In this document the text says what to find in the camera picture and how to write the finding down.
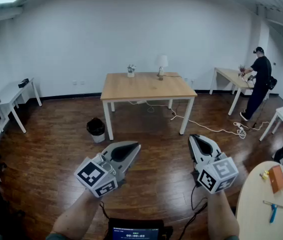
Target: yellow object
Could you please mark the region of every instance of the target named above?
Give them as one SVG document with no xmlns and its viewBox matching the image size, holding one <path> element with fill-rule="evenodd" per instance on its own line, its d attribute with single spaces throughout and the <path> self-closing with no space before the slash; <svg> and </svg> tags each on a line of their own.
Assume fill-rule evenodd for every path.
<svg viewBox="0 0 283 240">
<path fill-rule="evenodd" d="M 260 174 L 260 176 L 262 177 L 263 180 L 268 179 L 268 175 L 269 175 L 269 171 L 268 170 L 264 170 L 263 174 Z"/>
</svg>

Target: display screen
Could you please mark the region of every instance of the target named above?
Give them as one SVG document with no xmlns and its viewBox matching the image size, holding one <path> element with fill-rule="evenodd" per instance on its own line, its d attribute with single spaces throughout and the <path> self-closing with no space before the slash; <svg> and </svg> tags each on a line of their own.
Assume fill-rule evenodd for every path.
<svg viewBox="0 0 283 240">
<path fill-rule="evenodd" d="M 157 240 L 159 229 L 131 229 L 114 227 L 112 229 L 112 240 L 120 239 L 147 239 Z"/>
</svg>

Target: black shirt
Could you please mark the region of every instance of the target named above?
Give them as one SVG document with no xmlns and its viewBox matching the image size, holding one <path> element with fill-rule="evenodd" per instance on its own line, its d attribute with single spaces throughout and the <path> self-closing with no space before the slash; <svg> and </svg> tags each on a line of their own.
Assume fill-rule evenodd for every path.
<svg viewBox="0 0 283 240">
<path fill-rule="evenodd" d="M 268 84 L 272 75 L 272 65 L 266 56 L 255 60 L 251 68 L 257 72 L 255 88 L 263 88 Z"/>
</svg>

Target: black cap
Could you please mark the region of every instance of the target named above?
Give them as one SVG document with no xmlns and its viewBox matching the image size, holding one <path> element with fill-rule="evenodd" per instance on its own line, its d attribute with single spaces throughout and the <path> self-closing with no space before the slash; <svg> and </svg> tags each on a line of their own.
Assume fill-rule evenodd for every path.
<svg viewBox="0 0 283 240">
<path fill-rule="evenodd" d="M 259 46 L 256 48 L 256 50 L 253 51 L 254 54 L 256 54 L 257 52 L 261 52 L 261 53 L 265 54 L 264 49 L 259 47 Z"/>
</svg>

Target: extension cord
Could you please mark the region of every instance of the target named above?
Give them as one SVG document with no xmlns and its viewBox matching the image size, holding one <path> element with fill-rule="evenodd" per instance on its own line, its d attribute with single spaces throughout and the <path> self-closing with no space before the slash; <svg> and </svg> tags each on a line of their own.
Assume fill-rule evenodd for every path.
<svg viewBox="0 0 283 240">
<path fill-rule="evenodd" d="M 136 103 L 132 103 L 132 102 L 129 101 L 129 103 L 132 104 L 132 105 L 138 105 L 138 104 L 146 103 L 148 106 L 150 106 L 150 107 L 147 109 L 147 111 L 148 111 L 149 113 L 153 113 L 153 112 L 155 111 L 154 108 L 153 108 L 154 106 L 167 107 L 167 108 L 168 108 L 167 105 L 152 105 L 152 104 L 149 104 L 147 101 L 144 101 L 144 100 L 137 101 Z M 171 121 L 174 120 L 175 118 L 182 118 L 182 119 L 184 118 L 183 116 L 177 115 L 176 112 L 175 112 L 172 108 L 168 108 L 168 109 L 170 109 L 170 110 L 173 112 L 173 115 L 174 115 L 174 117 L 170 119 Z M 209 131 L 211 131 L 211 132 L 214 132 L 214 133 L 225 132 L 225 133 L 228 133 L 228 134 L 237 135 L 237 136 L 239 136 L 242 140 L 245 139 L 245 137 L 246 137 L 246 135 L 247 135 L 247 133 L 246 133 L 245 130 L 244 130 L 244 127 L 247 128 L 247 129 L 252 129 L 252 130 L 255 130 L 255 131 L 259 131 L 259 130 L 263 127 L 263 124 L 269 124 L 269 123 L 270 123 L 270 122 L 262 122 L 262 123 L 261 123 L 261 126 L 260 126 L 258 129 L 256 129 L 255 127 L 249 128 L 248 126 L 245 126 L 245 125 L 241 124 L 240 122 L 234 122 L 233 125 L 238 127 L 237 133 L 235 133 L 235 132 L 232 132 L 232 131 L 227 131 L 227 130 L 225 130 L 225 129 L 212 130 L 212 129 L 209 129 L 208 127 L 203 126 L 203 125 L 201 125 L 201 124 L 199 124 L 199 123 L 197 123 L 197 122 L 195 122 L 195 121 L 192 121 L 192 120 L 189 120 L 189 119 L 188 119 L 188 121 L 189 121 L 189 122 L 192 122 L 192 123 L 194 123 L 194 124 L 196 124 L 196 125 L 198 125 L 198 126 L 200 126 L 200 127 L 203 127 L 203 128 L 205 128 L 205 129 L 207 129 L 207 130 L 209 130 Z"/>
</svg>

